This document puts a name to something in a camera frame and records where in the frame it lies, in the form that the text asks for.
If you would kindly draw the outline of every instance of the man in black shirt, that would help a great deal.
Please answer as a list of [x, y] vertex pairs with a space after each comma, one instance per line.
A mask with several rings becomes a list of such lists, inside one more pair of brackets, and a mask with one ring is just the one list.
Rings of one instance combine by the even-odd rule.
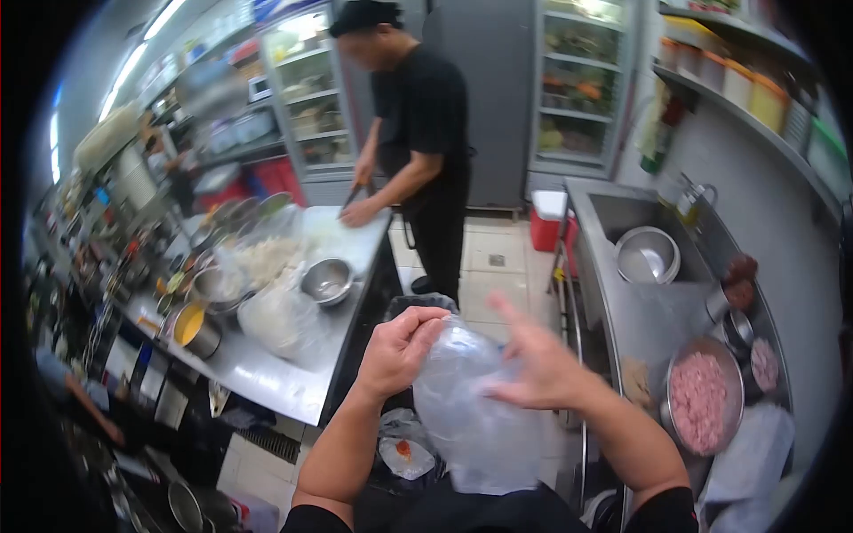
[[353, 187], [376, 162], [391, 181], [341, 214], [348, 226], [399, 203], [431, 290], [459, 304], [459, 268], [468, 160], [465, 80], [452, 63], [402, 31], [395, 3], [349, 2], [332, 25], [341, 51], [369, 70], [376, 118], [356, 164]]
[[[519, 313], [500, 295], [492, 296], [490, 303], [510, 325], [512, 341], [506, 355], [519, 360], [521, 372], [518, 381], [493, 384], [489, 396], [527, 409], [570, 409], [586, 420], [601, 453], [633, 491], [634, 513], [625, 533], [697, 532], [688, 473], [666, 431], [578, 363], [548, 329]], [[444, 328], [440, 319], [449, 313], [436, 307], [409, 307], [374, 329], [355, 383], [299, 471], [281, 533], [353, 530], [353, 504], [374, 464], [382, 406], [415, 380]], [[444, 479], [426, 489], [384, 531], [589, 530], [544, 485], [493, 496], [457, 493]]]

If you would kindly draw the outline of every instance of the hand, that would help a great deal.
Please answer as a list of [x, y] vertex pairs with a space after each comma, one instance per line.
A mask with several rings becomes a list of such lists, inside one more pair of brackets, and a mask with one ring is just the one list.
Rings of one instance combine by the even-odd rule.
[[374, 328], [353, 388], [384, 402], [415, 381], [421, 363], [441, 333], [450, 311], [409, 307], [397, 318]]
[[125, 435], [113, 422], [107, 420], [104, 423], [104, 431], [110, 437], [110, 439], [120, 448], [123, 448], [125, 446]]
[[364, 150], [356, 161], [356, 175], [352, 178], [350, 190], [354, 189], [356, 185], [367, 185], [370, 178], [373, 177], [375, 168], [376, 158], [368, 150]]
[[356, 200], [340, 213], [340, 221], [350, 228], [361, 228], [364, 224], [373, 220], [379, 209], [381, 209], [381, 206], [372, 197], [365, 200]]
[[522, 366], [518, 381], [491, 385], [489, 397], [527, 409], [576, 408], [596, 387], [606, 386], [556, 335], [518, 312], [501, 294], [492, 293], [489, 304], [510, 326], [504, 357], [518, 357]]

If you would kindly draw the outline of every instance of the glass door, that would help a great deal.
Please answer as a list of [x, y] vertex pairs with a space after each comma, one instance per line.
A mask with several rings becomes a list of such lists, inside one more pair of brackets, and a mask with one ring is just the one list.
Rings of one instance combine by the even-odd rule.
[[284, 20], [264, 35], [264, 50], [280, 88], [278, 98], [307, 171], [354, 164], [328, 26], [324, 9]]
[[623, 12], [618, 0], [542, 0], [533, 168], [603, 173], [618, 122]]

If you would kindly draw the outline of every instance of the sink basin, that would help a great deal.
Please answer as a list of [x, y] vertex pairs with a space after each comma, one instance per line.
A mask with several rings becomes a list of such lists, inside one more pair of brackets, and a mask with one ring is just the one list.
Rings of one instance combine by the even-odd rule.
[[713, 281], [711, 269], [690, 239], [690, 234], [675, 213], [656, 201], [591, 194], [589, 199], [598, 215], [605, 237], [614, 245], [622, 235], [639, 226], [662, 229], [676, 242], [682, 255], [682, 267], [673, 283]]

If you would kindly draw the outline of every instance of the yellow container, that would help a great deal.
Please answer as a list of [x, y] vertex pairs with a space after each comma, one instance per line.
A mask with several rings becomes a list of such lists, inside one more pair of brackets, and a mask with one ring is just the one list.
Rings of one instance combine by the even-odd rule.
[[755, 74], [752, 79], [749, 112], [777, 134], [782, 133], [788, 96], [770, 78]]

